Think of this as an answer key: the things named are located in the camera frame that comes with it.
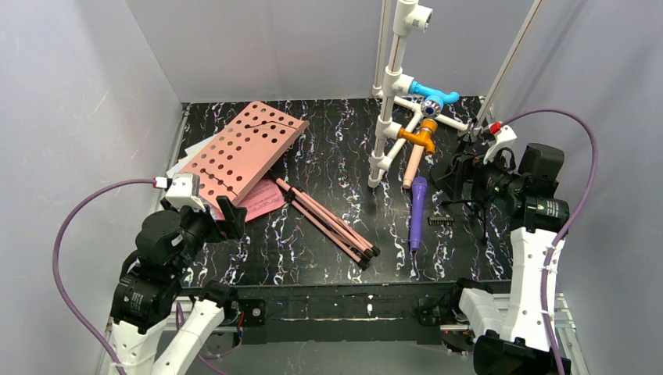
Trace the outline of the purple microphone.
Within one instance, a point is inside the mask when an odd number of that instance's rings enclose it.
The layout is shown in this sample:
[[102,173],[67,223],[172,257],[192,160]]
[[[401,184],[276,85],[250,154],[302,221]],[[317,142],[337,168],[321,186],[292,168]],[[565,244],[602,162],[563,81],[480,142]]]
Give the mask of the purple microphone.
[[425,200],[428,191],[428,181],[425,177],[415,177],[410,186],[411,211],[409,246],[410,252],[415,253],[421,247]]

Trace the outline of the pink sheet music page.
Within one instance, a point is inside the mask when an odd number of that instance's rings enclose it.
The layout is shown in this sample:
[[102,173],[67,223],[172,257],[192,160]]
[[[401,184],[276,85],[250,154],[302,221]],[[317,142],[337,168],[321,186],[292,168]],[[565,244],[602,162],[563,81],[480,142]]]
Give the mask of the pink sheet music page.
[[282,208],[285,204],[280,187],[270,179],[261,179],[238,206],[247,210],[245,221],[248,223]]

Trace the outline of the pink microphone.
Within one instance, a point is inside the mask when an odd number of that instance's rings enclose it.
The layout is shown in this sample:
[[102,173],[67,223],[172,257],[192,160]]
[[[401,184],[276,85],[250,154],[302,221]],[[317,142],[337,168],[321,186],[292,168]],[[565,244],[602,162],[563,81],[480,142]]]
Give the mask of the pink microphone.
[[421,145],[414,145],[408,159],[407,167],[403,174],[402,189],[409,190],[417,176],[418,167],[422,156],[425,153],[425,147]]

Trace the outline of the pink music stand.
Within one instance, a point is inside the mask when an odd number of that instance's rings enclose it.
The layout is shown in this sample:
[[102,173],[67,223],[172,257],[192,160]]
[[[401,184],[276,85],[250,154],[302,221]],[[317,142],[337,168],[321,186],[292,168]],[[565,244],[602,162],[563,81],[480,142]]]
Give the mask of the pink music stand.
[[286,203],[365,270],[370,260],[380,255],[380,249],[301,188],[271,171],[309,124],[263,102],[250,102],[205,148],[190,155],[180,173],[198,175],[199,196],[219,212],[217,196],[228,196],[238,206],[261,179],[274,181]]

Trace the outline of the white sheet music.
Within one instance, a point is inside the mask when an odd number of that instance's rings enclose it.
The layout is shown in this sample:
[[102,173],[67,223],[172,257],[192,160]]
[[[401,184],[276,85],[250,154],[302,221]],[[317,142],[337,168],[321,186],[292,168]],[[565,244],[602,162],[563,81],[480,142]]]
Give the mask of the white sheet music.
[[179,159],[171,168],[166,171],[166,176],[172,178],[174,174],[179,173],[190,161],[190,157],[186,156]]

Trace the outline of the sheet music pages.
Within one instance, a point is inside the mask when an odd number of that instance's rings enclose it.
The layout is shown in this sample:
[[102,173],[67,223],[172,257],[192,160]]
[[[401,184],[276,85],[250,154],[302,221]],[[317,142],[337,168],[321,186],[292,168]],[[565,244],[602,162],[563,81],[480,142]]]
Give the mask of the sheet music pages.
[[201,149],[205,148],[215,137],[208,137],[204,139],[203,141],[200,141],[192,146],[189,146],[188,148],[185,149],[185,155],[190,156],[197,154]]

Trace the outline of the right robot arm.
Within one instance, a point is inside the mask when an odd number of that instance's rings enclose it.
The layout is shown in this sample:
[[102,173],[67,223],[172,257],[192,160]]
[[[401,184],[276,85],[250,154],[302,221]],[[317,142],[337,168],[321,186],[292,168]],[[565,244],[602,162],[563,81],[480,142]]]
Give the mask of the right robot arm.
[[556,199],[557,175],[564,163],[558,148],[527,145],[519,166],[509,148],[483,162],[467,152],[446,158],[435,185],[464,204],[485,223],[498,202],[510,218],[513,251],[511,290],[501,313],[491,287],[460,279],[442,309],[464,317],[474,335],[477,374],[570,374],[572,361],[561,354],[554,328],[557,261],[564,244],[552,245],[570,216],[568,203]]

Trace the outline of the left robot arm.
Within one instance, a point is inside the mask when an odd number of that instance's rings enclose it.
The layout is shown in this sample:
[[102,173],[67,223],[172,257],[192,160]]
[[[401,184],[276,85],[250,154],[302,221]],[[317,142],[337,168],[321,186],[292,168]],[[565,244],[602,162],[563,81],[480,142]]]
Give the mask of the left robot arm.
[[178,208],[166,199],[161,210],[143,220],[135,239],[138,265],[124,272],[113,294],[108,374],[183,374],[215,328],[227,318],[242,318],[237,289],[210,281],[172,342],[158,351],[195,257],[205,244],[239,239],[245,232],[247,210],[226,196],[217,197],[217,203],[222,220],[196,201]]

